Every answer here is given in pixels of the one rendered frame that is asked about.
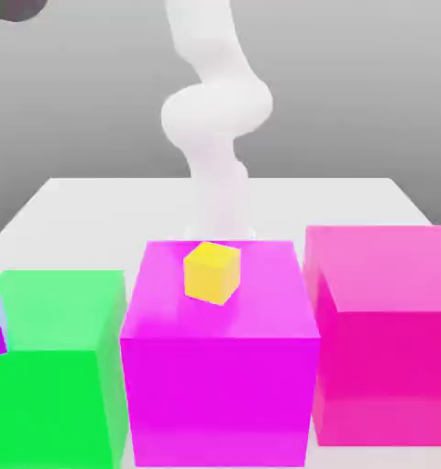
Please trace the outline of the large magenta box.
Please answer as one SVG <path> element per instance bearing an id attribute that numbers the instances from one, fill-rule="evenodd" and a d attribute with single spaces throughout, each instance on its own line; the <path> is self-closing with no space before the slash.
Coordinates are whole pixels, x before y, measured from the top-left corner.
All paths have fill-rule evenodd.
<path id="1" fill-rule="evenodd" d="M 188 298 L 193 241 L 151 241 L 120 334 L 138 467 L 301 467 L 320 335 L 290 241 L 238 241 L 222 306 Z"/>

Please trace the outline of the small yellow cube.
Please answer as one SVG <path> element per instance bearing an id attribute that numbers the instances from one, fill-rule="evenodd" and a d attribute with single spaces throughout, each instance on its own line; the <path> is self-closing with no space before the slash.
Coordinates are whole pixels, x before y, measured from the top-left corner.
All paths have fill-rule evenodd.
<path id="1" fill-rule="evenodd" d="M 240 284 L 241 250 L 201 242 L 183 260 L 184 293 L 223 306 Z"/>

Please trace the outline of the large green box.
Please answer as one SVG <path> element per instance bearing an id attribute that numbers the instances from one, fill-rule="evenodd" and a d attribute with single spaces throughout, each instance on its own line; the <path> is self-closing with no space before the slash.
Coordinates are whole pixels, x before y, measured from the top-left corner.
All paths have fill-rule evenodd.
<path id="1" fill-rule="evenodd" d="M 0 305 L 0 469 L 121 469 L 123 272 L 8 269 Z"/>

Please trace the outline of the large pink box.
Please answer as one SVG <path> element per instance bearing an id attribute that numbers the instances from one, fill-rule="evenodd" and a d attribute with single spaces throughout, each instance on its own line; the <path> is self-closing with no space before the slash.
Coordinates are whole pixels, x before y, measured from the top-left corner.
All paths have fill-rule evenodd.
<path id="1" fill-rule="evenodd" d="M 303 274 L 317 442 L 441 447 L 441 225 L 310 226 Z"/>

